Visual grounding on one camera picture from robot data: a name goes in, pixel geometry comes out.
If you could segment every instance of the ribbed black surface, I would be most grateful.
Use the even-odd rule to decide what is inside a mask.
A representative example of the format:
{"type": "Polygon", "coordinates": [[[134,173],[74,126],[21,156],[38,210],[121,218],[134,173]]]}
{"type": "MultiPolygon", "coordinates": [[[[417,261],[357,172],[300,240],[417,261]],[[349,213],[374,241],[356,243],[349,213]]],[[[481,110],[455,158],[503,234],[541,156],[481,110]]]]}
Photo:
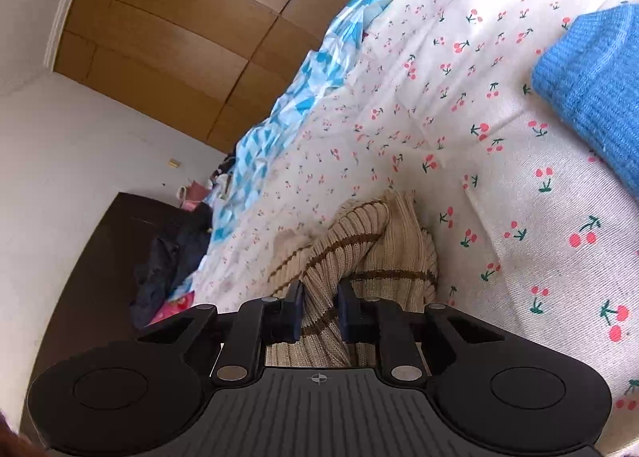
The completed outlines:
{"type": "MultiPolygon", "coordinates": [[[[370,369],[269,368],[258,383],[216,393],[191,429],[146,457],[488,457],[435,414],[421,392],[370,369]]],[[[596,457],[590,448],[569,454],[596,457]]]]}

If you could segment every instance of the blue and white patterned fabric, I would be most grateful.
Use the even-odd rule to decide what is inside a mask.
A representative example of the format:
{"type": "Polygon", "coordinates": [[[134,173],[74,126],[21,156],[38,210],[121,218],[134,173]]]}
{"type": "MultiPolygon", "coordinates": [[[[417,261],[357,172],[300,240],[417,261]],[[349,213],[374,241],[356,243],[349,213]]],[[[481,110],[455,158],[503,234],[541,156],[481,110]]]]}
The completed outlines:
{"type": "Polygon", "coordinates": [[[206,202],[213,207],[211,243],[228,237],[237,216],[260,196],[269,166],[293,141],[313,105],[344,84],[362,45],[362,33],[392,0],[351,0],[328,27],[319,51],[309,52],[271,116],[238,142],[232,182],[225,199],[219,189],[206,202]]]}

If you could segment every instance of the beige knit sweater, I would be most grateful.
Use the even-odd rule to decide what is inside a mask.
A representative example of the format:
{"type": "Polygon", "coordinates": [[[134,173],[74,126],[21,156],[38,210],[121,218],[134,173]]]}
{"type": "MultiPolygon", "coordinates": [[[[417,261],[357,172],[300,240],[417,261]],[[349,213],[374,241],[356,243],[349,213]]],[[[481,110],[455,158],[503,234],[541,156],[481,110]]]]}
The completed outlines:
{"type": "Polygon", "coordinates": [[[302,336],[274,344],[266,364],[291,367],[349,367],[375,363],[375,348],[348,346],[340,338],[333,296],[350,275],[358,297],[381,297],[405,311],[422,311],[435,299],[437,258],[428,232],[419,227],[413,196],[387,190],[368,202],[344,203],[328,231],[316,240],[281,232],[268,284],[283,297],[291,282],[306,288],[302,336]]]}

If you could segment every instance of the metal screw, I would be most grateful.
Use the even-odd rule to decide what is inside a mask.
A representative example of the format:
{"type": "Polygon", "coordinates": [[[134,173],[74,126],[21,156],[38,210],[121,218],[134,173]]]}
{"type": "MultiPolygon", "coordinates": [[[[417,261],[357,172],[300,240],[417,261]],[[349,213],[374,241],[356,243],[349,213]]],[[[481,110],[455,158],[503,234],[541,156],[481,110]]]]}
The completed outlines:
{"type": "Polygon", "coordinates": [[[226,365],[217,370],[217,377],[225,382],[236,382],[244,379],[248,371],[239,365],[226,365]]]}
{"type": "Polygon", "coordinates": [[[412,365],[400,365],[391,371],[391,375],[401,382],[414,382],[422,377],[422,371],[412,365]]]}

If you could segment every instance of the dark wooden cabinet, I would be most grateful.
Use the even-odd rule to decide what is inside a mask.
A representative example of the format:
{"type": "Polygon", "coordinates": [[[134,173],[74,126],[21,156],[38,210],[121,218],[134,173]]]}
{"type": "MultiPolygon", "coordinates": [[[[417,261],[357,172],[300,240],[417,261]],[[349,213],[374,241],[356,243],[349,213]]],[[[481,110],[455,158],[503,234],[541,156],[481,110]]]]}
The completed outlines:
{"type": "MultiPolygon", "coordinates": [[[[132,339],[129,304],[136,294],[133,269],[146,261],[151,239],[183,210],[119,193],[91,235],[67,281],[36,357],[30,383],[48,367],[93,347],[132,339]]],[[[37,442],[26,410],[20,432],[37,442]]]]}

